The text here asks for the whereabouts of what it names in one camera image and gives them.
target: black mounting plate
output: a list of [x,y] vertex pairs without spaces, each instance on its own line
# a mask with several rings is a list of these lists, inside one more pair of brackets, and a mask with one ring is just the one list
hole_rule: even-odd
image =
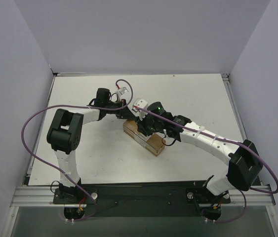
[[[218,202],[206,187],[205,181],[179,181],[127,184],[82,184],[90,194],[97,193],[96,217],[186,217],[199,216],[195,200],[188,199],[187,193],[194,194],[198,204]],[[76,197],[67,198],[56,189],[54,204],[78,203]],[[222,203],[230,203],[222,198]],[[94,212],[94,204],[86,198],[85,215]]]

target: white table surface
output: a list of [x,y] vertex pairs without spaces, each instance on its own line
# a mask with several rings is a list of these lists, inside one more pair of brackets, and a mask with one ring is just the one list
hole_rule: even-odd
[[[221,136],[242,141],[220,74],[56,77],[49,106],[87,105],[99,87],[116,90],[128,80],[134,100],[161,101],[173,115],[183,115]],[[57,165],[46,135],[56,109],[47,111],[37,155]],[[206,180],[227,169],[218,158],[189,144],[176,142],[155,157],[123,132],[124,120],[106,115],[83,126],[77,166],[82,183],[124,183]],[[50,185],[59,171],[35,160],[29,185]]]

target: white wall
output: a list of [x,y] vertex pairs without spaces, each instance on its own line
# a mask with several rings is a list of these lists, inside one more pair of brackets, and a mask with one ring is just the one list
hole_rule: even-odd
[[54,72],[229,73],[270,0],[15,0]]
[[[267,7],[232,70],[231,85],[248,137],[278,176],[278,0]],[[275,188],[266,172],[263,180]]]
[[[0,0],[0,234],[29,160],[20,139],[22,124],[45,106],[51,81],[51,70],[15,2]],[[31,147],[38,123],[27,130]]]

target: cardboard box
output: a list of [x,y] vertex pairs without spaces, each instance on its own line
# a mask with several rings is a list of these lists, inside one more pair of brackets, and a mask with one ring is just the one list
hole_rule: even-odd
[[146,137],[142,133],[138,132],[138,126],[133,120],[127,120],[124,122],[123,131],[156,157],[165,148],[162,143],[162,138],[157,134]]

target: brown box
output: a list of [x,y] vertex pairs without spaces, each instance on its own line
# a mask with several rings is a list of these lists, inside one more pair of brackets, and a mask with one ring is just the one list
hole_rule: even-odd
[[127,120],[124,122],[123,130],[137,143],[139,143],[142,147],[147,149],[156,157],[161,153],[161,151],[164,150],[165,146],[162,143],[162,138],[160,136],[158,136],[156,133],[150,137],[144,136],[142,133],[138,132],[138,126],[133,120]]

